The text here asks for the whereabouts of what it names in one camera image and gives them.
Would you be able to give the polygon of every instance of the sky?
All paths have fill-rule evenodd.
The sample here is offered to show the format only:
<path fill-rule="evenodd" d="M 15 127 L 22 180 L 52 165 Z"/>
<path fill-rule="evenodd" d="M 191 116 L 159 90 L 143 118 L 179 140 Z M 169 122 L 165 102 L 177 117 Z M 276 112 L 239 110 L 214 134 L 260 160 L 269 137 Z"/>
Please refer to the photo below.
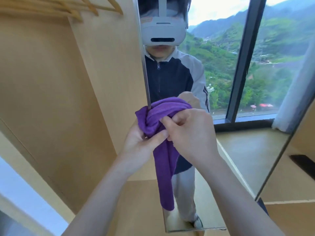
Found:
<path fill-rule="evenodd" d="M 286 0 L 267 0 L 272 6 Z M 235 15 L 248 8 L 250 0 L 192 0 L 188 13 L 189 25 L 198 25 L 206 20 L 216 20 Z"/>

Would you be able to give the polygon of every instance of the sneaker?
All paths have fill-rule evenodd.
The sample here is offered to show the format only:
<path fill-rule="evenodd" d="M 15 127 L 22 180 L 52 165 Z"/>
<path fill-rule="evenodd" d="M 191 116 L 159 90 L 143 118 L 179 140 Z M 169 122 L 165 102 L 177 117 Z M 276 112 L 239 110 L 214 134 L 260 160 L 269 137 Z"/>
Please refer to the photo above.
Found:
<path fill-rule="evenodd" d="M 194 227 L 194 228 L 203 228 L 203 224 L 201 219 L 199 218 L 199 216 L 197 216 L 197 219 L 194 222 L 190 222 L 190 224 Z"/>

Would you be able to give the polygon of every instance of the white curtain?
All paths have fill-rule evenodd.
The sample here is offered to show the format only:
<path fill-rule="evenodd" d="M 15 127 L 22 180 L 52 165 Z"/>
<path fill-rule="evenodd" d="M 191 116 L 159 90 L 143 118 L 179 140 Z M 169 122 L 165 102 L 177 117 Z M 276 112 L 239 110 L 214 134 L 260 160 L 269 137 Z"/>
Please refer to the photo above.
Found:
<path fill-rule="evenodd" d="M 315 36 L 305 54 L 303 65 L 292 81 L 272 127 L 291 133 L 301 121 L 315 94 Z"/>

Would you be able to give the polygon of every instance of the purple towel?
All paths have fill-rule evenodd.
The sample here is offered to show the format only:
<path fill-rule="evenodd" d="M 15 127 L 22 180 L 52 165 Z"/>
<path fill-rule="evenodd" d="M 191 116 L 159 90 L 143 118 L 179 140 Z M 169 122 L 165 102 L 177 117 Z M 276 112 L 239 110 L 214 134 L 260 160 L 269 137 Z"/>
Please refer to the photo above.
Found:
<path fill-rule="evenodd" d="M 139 127 L 148 138 L 165 129 L 159 121 L 161 118 L 164 116 L 173 117 L 179 111 L 192 108 L 186 101 L 176 97 L 159 100 L 152 103 L 151 107 L 151 110 L 145 106 L 136 111 Z M 164 209 L 171 211 L 174 209 L 171 178 L 174 175 L 179 153 L 173 146 L 173 142 L 165 140 L 153 151 L 153 156 L 160 202 Z"/>

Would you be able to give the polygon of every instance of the white vr headset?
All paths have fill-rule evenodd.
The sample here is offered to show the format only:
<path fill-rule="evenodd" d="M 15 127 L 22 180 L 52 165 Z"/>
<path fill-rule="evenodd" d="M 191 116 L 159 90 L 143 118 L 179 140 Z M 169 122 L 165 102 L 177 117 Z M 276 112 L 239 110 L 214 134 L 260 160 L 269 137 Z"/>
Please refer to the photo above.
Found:
<path fill-rule="evenodd" d="M 184 41 L 188 13 L 178 15 L 178 10 L 168 8 L 167 5 L 167 0 L 158 0 L 158 9 L 141 15 L 141 35 L 145 46 L 179 46 Z"/>

